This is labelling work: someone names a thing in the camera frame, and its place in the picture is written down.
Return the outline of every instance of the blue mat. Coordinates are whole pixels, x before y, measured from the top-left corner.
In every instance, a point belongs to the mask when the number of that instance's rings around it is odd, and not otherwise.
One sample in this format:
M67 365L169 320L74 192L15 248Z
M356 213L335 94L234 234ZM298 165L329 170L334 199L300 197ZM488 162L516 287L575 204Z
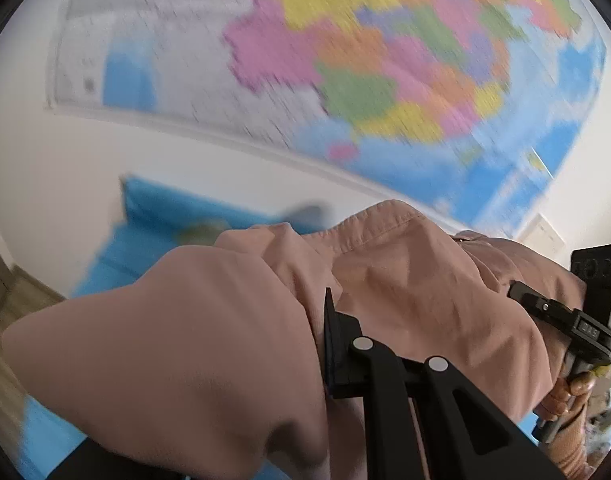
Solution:
M138 178L124 182L126 223L117 225L109 242L100 250L87 277L73 296L83 296L134 283L165 253L178 246L178 237L202 221L225 220L231 228L283 221L234 208L223 203L159 186ZM292 221L295 231L306 234L319 230ZM522 421L529 434L536 416ZM18 470L26 480L45 478L85 439L79 430L26 397L19 449ZM287 477L269 463L255 480L285 480Z

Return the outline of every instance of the map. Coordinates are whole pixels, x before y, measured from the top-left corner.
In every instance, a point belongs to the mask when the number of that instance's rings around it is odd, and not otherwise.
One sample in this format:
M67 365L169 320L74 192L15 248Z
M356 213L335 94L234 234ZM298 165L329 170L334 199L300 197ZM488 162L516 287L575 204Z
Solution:
M511 236L604 58L580 0L69 0L48 98L291 150Z

